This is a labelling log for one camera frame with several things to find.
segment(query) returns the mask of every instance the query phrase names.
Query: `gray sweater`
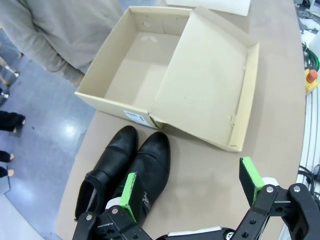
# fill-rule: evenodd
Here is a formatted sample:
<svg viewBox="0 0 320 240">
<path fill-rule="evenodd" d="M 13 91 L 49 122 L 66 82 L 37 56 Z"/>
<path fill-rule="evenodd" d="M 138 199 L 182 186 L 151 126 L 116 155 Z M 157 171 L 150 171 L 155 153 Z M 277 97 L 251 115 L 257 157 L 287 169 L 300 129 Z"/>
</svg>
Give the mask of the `gray sweater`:
<svg viewBox="0 0 320 240">
<path fill-rule="evenodd" d="M 117 0 L 0 0 L 0 26 L 15 46 L 75 82 L 123 10 Z"/>
</svg>

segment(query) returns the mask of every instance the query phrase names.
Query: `beige tabletop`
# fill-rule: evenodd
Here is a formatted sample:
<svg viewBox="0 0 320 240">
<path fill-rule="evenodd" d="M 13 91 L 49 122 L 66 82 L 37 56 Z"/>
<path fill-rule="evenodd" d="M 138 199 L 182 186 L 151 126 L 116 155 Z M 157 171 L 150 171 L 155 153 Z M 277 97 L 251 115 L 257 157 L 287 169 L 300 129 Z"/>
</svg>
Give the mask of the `beige tabletop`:
<svg viewBox="0 0 320 240">
<path fill-rule="evenodd" d="M 252 0 L 248 17 L 218 13 L 260 42 L 255 96 L 243 151 L 226 152 L 164 127 L 171 145 L 171 171 L 143 226 L 152 238 L 213 226 L 237 228 L 249 208 L 238 179 L 240 157 L 252 157 L 260 174 L 276 178 L 283 188 L 296 181 L 305 123 L 305 82 L 294 3 Z M 155 131 L 95 113 L 58 213 L 56 233 L 62 239 L 72 239 L 75 206 L 85 174 L 93 169 L 113 135 L 129 124 L 138 129 L 140 144 Z M 271 219 L 263 239 L 277 239 L 281 227 L 280 218 Z"/>
</svg>

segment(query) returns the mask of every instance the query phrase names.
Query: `green gripper pad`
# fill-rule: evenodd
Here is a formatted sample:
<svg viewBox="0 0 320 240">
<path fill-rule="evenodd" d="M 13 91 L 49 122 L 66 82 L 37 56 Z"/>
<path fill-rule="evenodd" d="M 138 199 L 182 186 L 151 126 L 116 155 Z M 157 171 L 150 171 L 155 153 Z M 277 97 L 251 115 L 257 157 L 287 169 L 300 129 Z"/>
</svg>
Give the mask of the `green gripper pad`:
<svg viewBox="0 0 320 240">
<path fill-rule="evenodd" d="M 120 199 L 120 206 L 137 222 L 141 212 L 144 190 L 136 172 L 129 173 Z"/>
<path fill-rule="evenodd" d="M 240 158 L 239 179 L 251 207 L 265 184 L 249 156 Z"/>
</svg>

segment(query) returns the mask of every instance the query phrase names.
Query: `black leather shoe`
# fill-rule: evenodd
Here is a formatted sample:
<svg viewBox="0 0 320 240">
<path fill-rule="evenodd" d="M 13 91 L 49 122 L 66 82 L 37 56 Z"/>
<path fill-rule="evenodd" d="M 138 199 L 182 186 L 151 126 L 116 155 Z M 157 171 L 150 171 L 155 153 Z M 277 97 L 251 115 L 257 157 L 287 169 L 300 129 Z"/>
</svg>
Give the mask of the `black leather shoe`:
<svg viewBox="0 0 320 240">
<path fill-rule="evenodd" d="M 136 219 L 140 225 L 143 224 L 152 205 L 167 185 L 171 164 L 170 156 L 168 137 L 159 131 L 153 133 L 138 150 L 126 177 L 112 196 L 112 198 L 121 197 L 128 174 L 137 172 L 144 190 L 140 214 Z"/>
<path fill-rule="evenodd" d="M 102 213 L 137 152 L 138 134 L 133 126 L 118 131 L 106 146 L 94 169 L 80 187 L 75 218 L 84 212 Z"/>
</svg>

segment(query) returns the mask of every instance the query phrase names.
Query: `cardboard box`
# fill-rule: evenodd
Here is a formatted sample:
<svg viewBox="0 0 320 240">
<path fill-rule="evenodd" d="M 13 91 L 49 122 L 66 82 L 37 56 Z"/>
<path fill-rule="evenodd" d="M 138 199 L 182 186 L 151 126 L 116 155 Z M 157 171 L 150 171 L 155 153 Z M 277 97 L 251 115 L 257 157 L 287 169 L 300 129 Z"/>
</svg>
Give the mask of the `cardboard box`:
<svg viewBox="0 0 320 240">
<path fill-rule="evenodd" d="M 238 152 L 258 55 L 248 34 L 203 7 L 130 7 L 75 94 L 99 111 Z"/>
</svg>

